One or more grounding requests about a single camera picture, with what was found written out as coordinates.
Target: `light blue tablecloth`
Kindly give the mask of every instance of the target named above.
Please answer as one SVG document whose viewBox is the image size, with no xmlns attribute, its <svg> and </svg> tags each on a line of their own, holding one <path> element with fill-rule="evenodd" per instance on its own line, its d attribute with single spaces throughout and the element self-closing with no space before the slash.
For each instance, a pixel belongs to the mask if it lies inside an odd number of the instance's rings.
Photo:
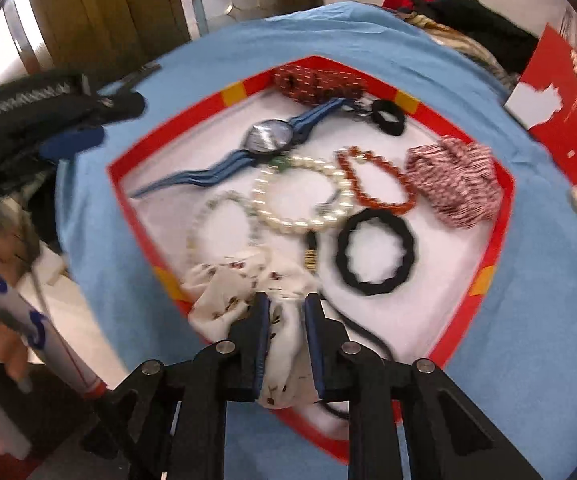
<svg viewBox="0 0 577 480">
<path fill-rule="evenodd" d="M 71 271 L 129 368 L 200 348 L 133 239 L 105 167 L 166 118 L 232 82 L 321 54 L 417 96 L 492 147 L 517 196 L 495 280 L 447 367 L 548 480 L 577 464 L 577 216 L 549 154 L 506 114 L 505 90 L 423 31 L 371 6 L 341 3 L 248 22 L 185 45 L 139 86 L 148 110 L 60 167 L 57 219 Z M 229 479 L 344 478 L 332 460 L 257 406 L 229 409 Z"/>
</svg>

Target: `wristwatch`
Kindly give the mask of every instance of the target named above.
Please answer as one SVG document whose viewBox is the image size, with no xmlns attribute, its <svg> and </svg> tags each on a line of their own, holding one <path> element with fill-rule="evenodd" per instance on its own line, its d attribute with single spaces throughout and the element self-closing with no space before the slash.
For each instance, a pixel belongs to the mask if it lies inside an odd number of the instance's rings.
<svg viewBox="0 0 577 480">
<path fill-rule="evenodd" d="M 229 153 L 215 166 L 207 170 L 181 171 L 165 176 L 134 191 L 131 198 L 142 198 L 153 191 L 179 184 L 200 187 L 220 184 L 244 168 L 268 162 L 280 153 L 303 144 L 319 121 L 350 102 L 347 98 L 335 97 L 288 121 L 271 119 L 254 124 L 246 133 L 242 147 Z"/>
</svg>

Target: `green bead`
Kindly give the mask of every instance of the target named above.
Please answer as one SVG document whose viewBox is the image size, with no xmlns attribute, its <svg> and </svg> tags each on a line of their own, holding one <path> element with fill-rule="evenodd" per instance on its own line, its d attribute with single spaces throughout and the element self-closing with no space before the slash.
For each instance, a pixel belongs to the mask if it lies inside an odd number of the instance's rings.
<svg viewBox="0 0 577 480">
<path fill-rule="evenodd" d="M 289 158 L 284 156 L 284 155 L 280 155 L 280 156 L 276 156 L 270 163 L 270 166 L 275 166 L 276 168 L 278 168 L 278 173 L 282 173 L 283 171 L 287 170 L 290 166 L 291 166 L 291 162 L 289 161 Z"/>
</svg>

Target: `white bead bracelet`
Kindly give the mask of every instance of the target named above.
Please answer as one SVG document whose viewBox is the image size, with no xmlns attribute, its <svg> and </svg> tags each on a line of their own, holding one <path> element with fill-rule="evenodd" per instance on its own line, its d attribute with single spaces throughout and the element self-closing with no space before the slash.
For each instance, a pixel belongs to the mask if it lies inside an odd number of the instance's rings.
<svg viewBox="0 0 577 480">
<path fill-rule="evenodd" d="M 238 193 L 236 191 L 227 191 L 218 195 L 215 195 L 213 198 L 208 200 L 204 207 L 200 210 L 200 213 L 196 216 L 193 225 L 188 230 L 188 236 L 186 238 L 186 248 L 188 253 L 188 259 L 190 260 L 191 264 L 196 265 L 202 263 L 198 260 L 198 245 L 199 245 L 199 237 L 198 232 L 201 227 L 206 223 L 206 218 L 210 215 L 219 204 L 230 200 L 231 202 L 235 202 L 236 204 L 240 205 L 244 212 L 246 213 L 246 218 L 249 221 L 249 244 L 250 245 L 259 245 L 261 243 L 261 225 L 260 221 L 256 216 L 256 211 L 252 207 L 251 201 L 248 200 L 243 194 Z"/>
<path fill-rule="evenodd" d="M 255 179 L 255 188 L 251 191 L 252 206 L 257 211 L 260 220 L 267 224 L 268 227 L 282 234 L 302 235 L 307 231 L 323 231 L 334 227 L 351 214 L 354 194 L 351 190 L 351 181 L 345 178 L 344 171 L 331 162 L 319 158 L 313 159 L 310 156 L 287 155 L 285 162 L 291 168 L 304 168 L 322 173 L 335 182 L 335 186 L 340 192 L 327 212 L 311 219 L 291 220 L 289 218 L 280 218 L 270 209 L 266 200 L 268 184 L 277 173 L 280 173 L 281 166 L 284 165 L 276 165 L 271 162 L 271 164 L 262 169 L 261 175 Z"/>
</svg>

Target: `black scrunchie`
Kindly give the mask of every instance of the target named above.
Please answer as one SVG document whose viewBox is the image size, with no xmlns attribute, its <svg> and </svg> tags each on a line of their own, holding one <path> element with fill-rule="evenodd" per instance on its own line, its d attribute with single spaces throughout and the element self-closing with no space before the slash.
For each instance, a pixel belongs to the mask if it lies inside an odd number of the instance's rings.
<svg viewBox="0 0 577 480">
<path fill-rule="evenodd" d="M 380 112 L 393 116 L 395 120 L 390 121 Z M 371 120 L 387 135 L 399 137 L 404 133 L 406 115 L 402 108 L 387 99 L 375 99 L 373 101 L 371 105 Z"/>
<path fill-rule="evenodd" d="M 349 270 L 349 258 L 346 250 L 349 246 L 349 237 L 351 232 L 357 229 L 362 222 L 372 218 L 379 219 L 393 233 L 398 235 L 402 240 L 402 247 L 405 255 L 402 257 L 402 263 L 395 269 L 395 273 L 382 283 L 360 282 L 358 277 Z M 365 296 L 374 296 L 375 294 L 387 294 L 395 287 L 402 285 L 411 273 L 411 267 L 415 262 L 415 238 L 409 231 L 408 225 L 403 218 L 395 216 L 387 209 L 367 208 L 359 213 L 349 217 L 344 223 L 344 227 L 337 237 L 337 254 L 335 255 L 335 264 L 337 265 L 342 280 L 348 286 L 359 290 Z"/>
</svg>

